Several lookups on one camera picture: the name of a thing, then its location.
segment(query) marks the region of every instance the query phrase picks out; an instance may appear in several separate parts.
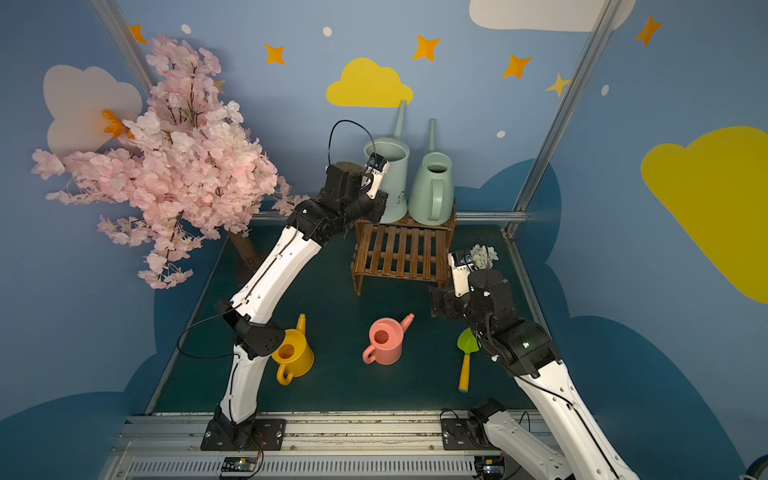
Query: white cloud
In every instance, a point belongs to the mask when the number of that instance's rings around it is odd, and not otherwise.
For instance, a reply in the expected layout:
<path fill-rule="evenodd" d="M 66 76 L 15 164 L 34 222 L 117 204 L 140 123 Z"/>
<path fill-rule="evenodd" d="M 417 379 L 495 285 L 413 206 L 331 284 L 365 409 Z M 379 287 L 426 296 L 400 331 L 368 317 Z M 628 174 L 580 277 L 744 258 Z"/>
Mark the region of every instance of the white cloud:
<path fill-rule="evenodd" d="M 623 0 L 614 30 L 632 12 L 635 0 Z M 471 0 L 469 17 L 495 30 L 591 31 L 604 0 Z"/>
<path fill-rule="evenodd" d="M 99 67 L 82 71 L 53 66 L 45 74 L 43 95 L 54 118 L 48 128 L 48 148 L 59 157 L 97 150 L 112 138 L 104 132 L 109 125 L 101 115 L 105 108 L 118 118 L 136 120 L 142 107 L 136 87 L 118 82 Z"/>

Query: wooden stool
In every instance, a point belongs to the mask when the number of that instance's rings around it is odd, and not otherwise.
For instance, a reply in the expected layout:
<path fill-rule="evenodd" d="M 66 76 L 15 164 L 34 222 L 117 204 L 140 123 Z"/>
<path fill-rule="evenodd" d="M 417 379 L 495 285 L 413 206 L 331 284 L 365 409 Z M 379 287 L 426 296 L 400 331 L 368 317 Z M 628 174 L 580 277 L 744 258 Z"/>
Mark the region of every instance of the wooden stool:
<path fill-rule="evenodd" d="M 408 214 L 388 224 L 357 220 L 357 244 L 352 260 L 355 294 L 362 294 L 362 280 L 366 276 L 435 282 L 440 287 L 445 286 L 451 276 L 448 252 L 455 227 L 455 202 L 451 218 L 443 225 L 422 225 Z"/>

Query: black cable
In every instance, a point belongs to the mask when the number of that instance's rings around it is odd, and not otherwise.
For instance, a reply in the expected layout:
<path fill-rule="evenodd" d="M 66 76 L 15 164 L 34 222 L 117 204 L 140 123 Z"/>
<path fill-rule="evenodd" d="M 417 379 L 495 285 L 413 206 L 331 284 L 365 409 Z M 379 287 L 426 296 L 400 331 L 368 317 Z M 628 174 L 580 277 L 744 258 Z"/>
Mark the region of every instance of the black cable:
<path fill-rule="evenodd" d="M 259 462 L 259 466 L 255 470 L 253 470 L 252 474 L 248 475 L 247 477 L 230 476 L 230 477 L 227 477 L 227 478 L 240 478 L 242 480 L 250 480 L 257 473 L 259 473 L 259 471 L 261 470 L 261 467 L 264 465 L 264 449 L 261 446 L 261 442 L 259 442 L 259 455 L 257 457 L 261 458 L 261 462 Z M 227 478 L 224 478 L 223 476 L 221 476 L 221 474 L 219 474 L 219 480 L 227 480 Z"/>
<path fill-rule="evenodd" d="M 218 316 L 222 316 L 223 314 L 225 314 L 228 311 L 229 310 L 225 310 L 222 313 L 219 313 L 218 315 L 209 316 L 206 319 L 202 319 L 200 322 L 196 322 L 196 323 L 193 323 L 192 325 L 189 325 L 186 329 L 184 329 L 184 331 L 181 333 L 181 335 L 179 335 L 179 337 L 176 339 L 176 350 L 178 350 L 181 355 L 188 356 L 191 359 L 199 359 L 199 360 L 215 360 L 215 359 L 222 359 L 222 358 L 225 358 L 225 357 L 228 357 L 228 356 L 233 356 L 234 353 L 227 353 L 226 355 L 219 355 L 219 356 L 198 356 L 198 355 L 192 355 L 191 353 L 184 352 L 181 349 L 181 337 L 183 337 L 184 334 L 186 332 L 188 332 L 192 327 L 198 326 L 198 325 L 200 325 L 203 322 L 207 322 L 208 320 L 217 318 Z"/>
<path fill-rule="evenodd" d="M 518 420 L 518 423 L 520 425 L 522 425 L 523 424 L 523 417 L 525 417 L 526 415 L 528 416 L 528 431 L 530 432 L 531 431 L 531 416 L 528 414 L 527 410 L 525 412 L 523 412 L 522 415 L 520 415 L 520 419 Z"/>
<path fill-rule="evenodd" d="M 237 354 L 233 353 L 232 355 L 237 356 L 238 359 L 242 359 L 242 357 Z M 232 415 L 232 389 L 235 386 L 235 372 L 237 371 L 237 367 L 240 365 L 240 362 L 235 363 L 235 366 L 232 367 L 232 375 L 230 375 L 230 401 L 229 401 L 229 407 L 230 407 L 230 421 L 234 422 L 234 415 Z"/>
<path fill-rule="evenodd" d="M 376 153 L 376 142 L 373 141 L 373 135 L 371 135 L 371 132 L 369 132 L 367 128 L 363 127 L 361 124 L 357 123 L 356 121 L 352 121 L 352 120 L 339 120 L 335 124 L 333 124 L 333 128 L 331 128 L 331 135 L 328 136 L 328 166 L 329 167 L 331 165 L 331 140 L 333 139 L 333 131 L 336 129 L 336 125 L 338 125 L 338 124 L 340 124 L 340 123 L 342 123 L 344 121 L 348 121 L 350 124 L 355 124 L 358 127 L 360 127 L 363 130 L 365 130 L 366 133 L 368 134 L 368 136 L 371 139 L 371 145 L 373 146 L 373 155 L 374 155 L 374 157 L 378 155 Z"/>
<path fill-rule="evenodd" d="M 603 455 L 603 460 L 605 460 L 605 463 L 608 464 L 608 468 L 610 468 L 611 471 L 614 473 L 614 475 L 616 475 L 616 478 L 619 478 L 619 474 L 616 473 L 616 470 L 614 469 L 614 466 L 611 464 L 611 462 L 608 461 L 608 457 L 605 456 L 605 453 L 603 452 L 603 449 L 600 448 L 600 444 L 598 443 L 598 440 L 594 437 L 594 435 L 592 435 L 592 431 L 587 426 L 587 423 L 585 422 L 584 418 L 581 417 L 581 413 L 579 413 L 578 410 L 574 408 L 573 402 L 571 402 L 570 400 L 566 399 L 562 395 L 558 395 L 555 392 L 550 392 L 549 390 L 547 390 L 547 389 L 545 389 L 543 387 L 540 387 L 540 386 L 538 386 L 538 385 L 536 385 L 534 383 L 531 383 L 528 380 L 522 378 L 521 376 L 515 375 L 514 377 L 516 379 L 522 380 L 523 382 L 529 384 L 530 386 L 532 386 L 532 387 L 534 387 L 536 389 L 541 390 L 542 392 L 546 392 L 546 393 L 548 393 L 548 394 L 550 394 L 552 396 L 556 396 L 559 399 L 562 399 L 566 403 L 566 405 L 568 405 L 568 408 L 572 409 L 576 413 L 576 416 L 578 417 L 579 420 L 581 420 L 581 423 L 584 425 L 584 428 L 587 430 L 587 433 L 589 434 L 590 438 L 592 438 L 592 442 L 594 443 L 594 446 L 598 447 L 598 451 L 600 452 L 600 455 Z"/>
<path fill-rule="evenodd" d="M 440 411 L 440 415 L 438 415 L 438 417 L 437 417 L 437 418 L 438 418 L 439 420 L 442 420 L 442 414 L 443 414 L 443 413 L 447 413 L 447 412 L 450 412 L 450 413 L 452 413 L 452 414 L 454 415 L 454 417 L 456 417 L 456 419 L 457 419 L 457 420 L 459 420 L 459 418 L 458 418 L 458 415 L 456 414 L 456 412 L 454 412 L 454 411 L 453 411 L 453 410 L 451 410 L 451 409 L 443 409 L 443 410 L 441 410 L 441 411 Z"/>
<path fill-rule="evenodd" d="M 506 463 L 507 463 L 507 462 L 505 461 L 504 463 L 505 463 L 505 464 L 504 464 L 504 470 L 505 470 L 505 472 L 506 472 L 506 470 L 507 470 L 507 465 L 506 465 Z M 520 468 L 523 468 L 523 465 L 518 465 L 517 469 L 516 469 L 514 472 L 512 472 L 511 474 L 509 474 L 509 476 L 506 476 L 506 477 L 502 478 L 502 480 L 509 480 L 510 478 L 514 477 L 515 475 L 517 475 L 517 474 L 518 474 L 518 472 L 520 472 Z"/>

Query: yellow cloud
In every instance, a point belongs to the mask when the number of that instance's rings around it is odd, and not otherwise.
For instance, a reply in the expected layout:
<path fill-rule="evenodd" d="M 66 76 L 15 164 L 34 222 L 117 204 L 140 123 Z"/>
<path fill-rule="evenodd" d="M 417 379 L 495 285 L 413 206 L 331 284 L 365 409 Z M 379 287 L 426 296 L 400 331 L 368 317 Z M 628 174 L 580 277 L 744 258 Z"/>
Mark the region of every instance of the yellow cloud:
<path fill-rule="evenodd" d="M 741 293 L 768 303 L 768 133 L 712 131 L 658 145 L 641 167 L 650 191 Z"/>
<path fill-rule="evenodd" d="M 401 100 L 411 103 L 413 90 L 400 81 L 394 68 L 355 58 L 344 67 L 341 80 L 328 87 L 326 98 L 340 107 L 396 108 Z"/>

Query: orange star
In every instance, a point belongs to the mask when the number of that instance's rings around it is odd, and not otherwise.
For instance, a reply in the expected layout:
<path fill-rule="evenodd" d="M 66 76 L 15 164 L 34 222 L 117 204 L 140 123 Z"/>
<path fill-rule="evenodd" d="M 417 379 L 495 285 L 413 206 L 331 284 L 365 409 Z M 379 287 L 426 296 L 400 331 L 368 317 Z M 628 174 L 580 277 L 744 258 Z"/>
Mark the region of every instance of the orange star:
<path fill-rule="evenodd" d="M 530 62 L 532 58 L 517 58 L 514 55 L 510 55 L 509 68 L 504 72 L 502 78 L 507 78 L 510 75 L 514 75 L 517 78 L 523 78 L 523 69 Z"/>
<path fill-rule="evenodd" d="M 141 36 L 141 25 L 134 25 L 132 27 L 128 27 L 131 29 L 131 33 L 134 34 L 134 38 L 136 38 L 136 41 L 139 43 L 143 43 L 144 45 L 147 44 L 147 41 L 144 40 L 144 37 Z"/>
<path fill-rule="evenodd" d="M 117 116 L 115 116 L 115 114 L 109 110 L 104 109 L 101 111 L 101 115 L 103 115 L 104 118 L 106 118 L 110 123 L 110 125 L 104 129 L 106 134 L 112 134 L 112 138 L 118 138 L 122 134 L 126 134 L 128 138 L 134 137 L 131 131 L 128 130 L 125 125 L 123 125 L 123 122 Z"/>
<path fill-rule="evenodd" d="M 435 47 L 440 42 L 440 39 L 427 40 L 421 35 L 417 35 L 417 37 L 419 37 L 419 49 L 416 50 L 416 55 L 413 55 L 413 59 L 426 58 L 429 61 L 435 61 Z"/>
<path fill-rule="evenodd" d="M 643 28 L 643 31 L 640 32 L 640 34 L 635 38 L 635 40 L 642 40 L 645 46 L 648 46 L 648 43 L 650 42 L 650 38 L 654 36 L 654 33 L 656 33 L 656 30 L 661 28 L 661 26 L 664 25 L 663 23 L 656 23 L 654 22 L 654 16 L 651 15 L 648 17 L 648 22 L 645 24 L 645 28 Z"/>
<path fill-rule="evenodd" d="M 264 46 L 266 47 L 266 52 L 269 55 L 268 58 L 266 59 L 267 64 L 279 63 L 281 65 L 285 65 L 285 62 L 283 61 L 283 50 L 285 49 L 285 47 L 274 48 L 274 47 L 270 47 L 266 43 L 264 44 Z"/>

